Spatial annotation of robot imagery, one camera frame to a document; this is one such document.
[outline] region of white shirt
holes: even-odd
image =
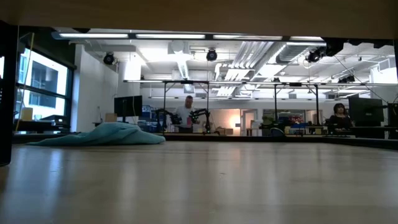
[[[194,110],[195,109],[193,109],[193,107],[186,108],[185,105],[184,106],[179,106],[175,110],[175,113],[181,117],[181,125],[180,125],[181,127],[183,127],[183,128],[190,128],[191,127],[191,125],[188,125],[187,119],[189,118],[189,113],[191,113],[191,111],[194,111]]]

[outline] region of woman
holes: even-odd
[[[333,107],[335,115],[331,115],[329,122],[335,126],[335,130],[338,132],[347,131],[352,127],[351,119],[346,115],[346,108],[342,103],[337,103]]]

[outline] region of dark hair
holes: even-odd
[[[342,104],[342,103],[336,103],[336,105],[333,107],[333,111],[334,111],[335,113],[337,113],[337,109],[338,109],[338,108],[343,108],[343,109],[344,109],[343,114],[344,114],[344,115],[346,114],[346,107],[344,106],[344,104]]]

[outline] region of teal cloth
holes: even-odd
[[[134,124],[102,123],[88,133],[71,134],[59,138],[28,143],[31,146],[100,146],[158,144],[165,142],[163,136],[147,133]]]

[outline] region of wooden floor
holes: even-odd
[[[333,144],[15,146],[0,223],[398,223],[398,152]]]

